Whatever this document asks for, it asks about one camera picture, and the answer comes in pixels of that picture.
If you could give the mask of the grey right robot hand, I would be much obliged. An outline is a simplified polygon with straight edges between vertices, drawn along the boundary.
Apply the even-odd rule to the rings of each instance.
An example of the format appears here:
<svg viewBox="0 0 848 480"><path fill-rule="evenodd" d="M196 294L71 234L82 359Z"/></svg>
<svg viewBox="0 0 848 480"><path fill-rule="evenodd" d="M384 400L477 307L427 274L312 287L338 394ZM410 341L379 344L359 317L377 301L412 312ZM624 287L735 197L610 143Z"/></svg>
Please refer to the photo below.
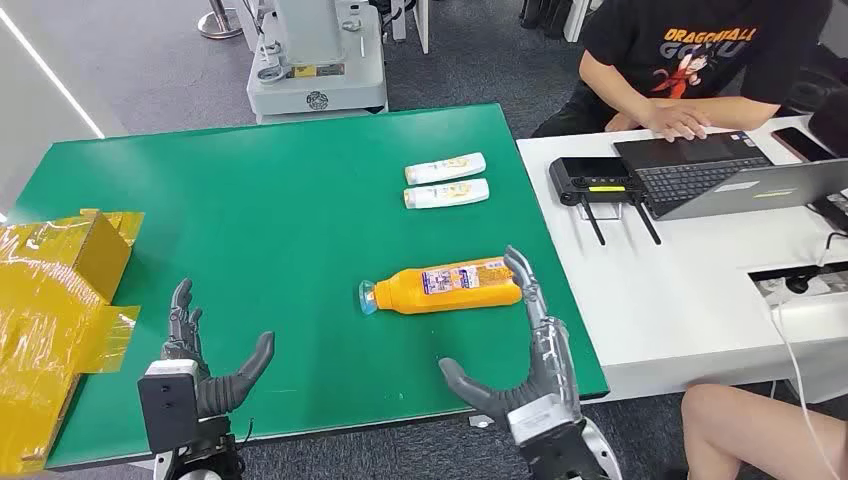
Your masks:
<svg viewBox="0 0 848 480"><path fill-rule="evenodd" d="M438 365L454 394L487 417L506 422L515 442L523 445L552 429L577 424L583 416L564 324L549 314L527 258L507 246L504 263L521 290L530 327L526 379L510 389L493 389L466 375L452 358L442 358Z"/></svg>

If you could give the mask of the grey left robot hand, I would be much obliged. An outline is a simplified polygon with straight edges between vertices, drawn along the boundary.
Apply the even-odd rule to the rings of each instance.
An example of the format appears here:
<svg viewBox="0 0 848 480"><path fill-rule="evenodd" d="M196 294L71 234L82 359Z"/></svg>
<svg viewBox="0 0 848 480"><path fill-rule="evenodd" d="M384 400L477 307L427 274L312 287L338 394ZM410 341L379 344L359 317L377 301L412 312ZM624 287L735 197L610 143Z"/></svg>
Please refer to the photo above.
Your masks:
<svg viewBox="0 0 848 480"><path fill-rule="evenodd" d="M202 355L199 320L201 308L192 308L192 280L176 286L168 313L168 335L162 345L162 360L189 360L197 366L195 391L199 418L228 414L241 406L270 364L275 353L275 333L263 332L254 352L236 373L212 376Z"/></svg>

